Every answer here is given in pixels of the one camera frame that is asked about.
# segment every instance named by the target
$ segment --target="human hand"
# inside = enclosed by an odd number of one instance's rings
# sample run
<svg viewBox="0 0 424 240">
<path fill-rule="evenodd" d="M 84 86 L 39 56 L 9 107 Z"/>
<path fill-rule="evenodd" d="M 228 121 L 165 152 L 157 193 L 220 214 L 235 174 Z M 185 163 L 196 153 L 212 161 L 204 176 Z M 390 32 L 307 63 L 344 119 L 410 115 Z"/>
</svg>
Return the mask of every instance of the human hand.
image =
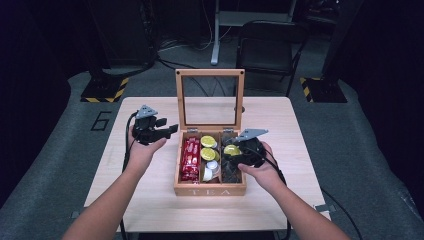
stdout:
<svg viewBox="0 0 424 240">
<path fill-rule="evenodd" d="M 261 142 L 261 143 L 266 149 L 266 158 L 270 160 L 272 163 L 276 164 L 275 159 L 271 156 L 272 154 L 271 147 L 266 142 Z M 278 175 L 278 172 L 268 162 L 265 162 L 259 168 L 247 166 L 245 164 L 240 163 L 238 165 L 238 168 L 241 171 L 253 176 L 255 180 L 258 182 L 258 184 L 271 194 L 273 189 L 281 189 L 281 185 L 284 185 L 284 183 L 282 182 L 282 180 L 280 179 Z"/>
<path fill-rule="evenodd" d="M 153 154 L 166 143 L 166 138 L 151 143 L 148 146 L 138 143 L 132 136 L 133 126 L 128 131 L 128 146 L 130 147 L 130 159 L 125 169 L 126 172 L 142 177 L 152 161 Z"/>
</svg>

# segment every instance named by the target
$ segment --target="red snack package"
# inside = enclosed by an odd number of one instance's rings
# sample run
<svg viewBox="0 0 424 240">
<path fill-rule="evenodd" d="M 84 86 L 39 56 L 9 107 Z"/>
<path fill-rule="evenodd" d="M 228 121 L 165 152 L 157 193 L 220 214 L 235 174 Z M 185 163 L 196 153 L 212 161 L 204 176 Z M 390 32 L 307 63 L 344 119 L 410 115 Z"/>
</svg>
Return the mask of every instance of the red snack package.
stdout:
<svg viewBox="0 0 424 240">
<path fill-rule="evenodd" d="M 184 143 L 184 153 L 181 159 L 181 180 L 199 182 L 200 140 L 188 138 Z"/>
</svg>

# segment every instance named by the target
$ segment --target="white table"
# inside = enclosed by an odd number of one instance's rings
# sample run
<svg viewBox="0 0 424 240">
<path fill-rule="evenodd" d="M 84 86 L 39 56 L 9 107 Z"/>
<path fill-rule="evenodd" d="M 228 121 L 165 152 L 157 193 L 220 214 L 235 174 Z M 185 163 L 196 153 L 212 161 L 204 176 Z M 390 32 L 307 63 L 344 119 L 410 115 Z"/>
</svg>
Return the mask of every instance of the white table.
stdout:
<svg viewBox="0 0 424 240">
<path fill-rule="evenodd" d="M 179 123 L 176 97 L 131 97 L 122 101 L 84 206 L 90 205 L 120 175 L 128 118 L 146 104 L 168 124 Z M 245 97 L 242 129 L 264 128 L 260 140 L 273 147 L 288 186 L 311 206 L 325 204 L 290 100 Z M 274 199 L 247 177 L 240 197 L 177 197 L 173 189 L 179 133 L 171 136 L 137 186 L 124 215 L 128 232 L 271 231 L 286 228 Z"/>
</svg>

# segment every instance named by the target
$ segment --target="skin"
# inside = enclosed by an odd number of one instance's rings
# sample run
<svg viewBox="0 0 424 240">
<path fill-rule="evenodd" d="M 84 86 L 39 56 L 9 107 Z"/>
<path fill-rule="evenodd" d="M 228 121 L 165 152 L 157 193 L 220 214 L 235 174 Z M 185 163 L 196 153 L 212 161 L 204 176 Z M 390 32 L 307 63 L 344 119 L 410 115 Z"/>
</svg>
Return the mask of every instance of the skin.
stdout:
<svg viewBox="0 0 424 240">
<path fill-rule="evenodd" d="M 129 134 L 129 145 L 133 142 Z M 152 161 L 153 154 L 166 139 L 144 146 L 134 143 L 125 171 L 74 221 L 62 239 L 113 239 L 138 182 Z M 272 153 L 268 144 L 264 147 Z M 316 212 L 280 180 L 269 163 L 260 168 L 239 164 L 239 169 L 252 175 L 258 184 L 277 201 L 302 239 L 349 239 L 334 223 Z"/>
<path fill-rule="evenodd" d="M 272 154 L 271 147 L 262 142 L 265 149 Z M 275 160 L 267 153 L 266 158 L 275 164 Z M 299 196 L 292 192 L 280 179 L 275 169 L 265 162 L 260 168 L 239 164 L 238 168 L 253 176 L 283 210 L 296 233 L 301 239 L 350 239 L 339 227 L 326 217 L 315 211 Z"/>
<path fill-rule="evenodd" d="M 129 145 L 133 140 L 132 134 L 129 134 Z M 84 210 L 66 231 L 63 239 L 113 239 L 135 188 L 152 161 L 153 154 L 165 143 L 164 138 L 149 146 L 135 142 L 131 147 L 125 171 Z"/>
</svg>

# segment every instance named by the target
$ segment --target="yellow black tape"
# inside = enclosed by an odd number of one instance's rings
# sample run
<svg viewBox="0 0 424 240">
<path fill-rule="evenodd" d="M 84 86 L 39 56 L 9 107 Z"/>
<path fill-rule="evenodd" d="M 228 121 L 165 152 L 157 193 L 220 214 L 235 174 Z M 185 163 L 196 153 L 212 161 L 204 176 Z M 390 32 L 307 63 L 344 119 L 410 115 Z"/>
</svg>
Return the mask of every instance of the yellow black tape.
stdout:
<svg viewBox="0 0 424 240">
<path fill-rule="evenodd" d="M 309 90 L 308 85 L 306 84 L 306 79 L 320 80 L 320 78 L 300 78 L 300 84 L 302 84 L 303 93 L 305 94 L 306 101 L 314 102 L 314 99 L 311 95 L 311 91 Z"/>
<path fill-rule="evenodd" d="M 113 98 L 81 98 L 81 102 L 117 102 L 124 93 L 125 87 L 127 86 L 128 78 L 122 80 L 118 91 Z"/>
</svg>

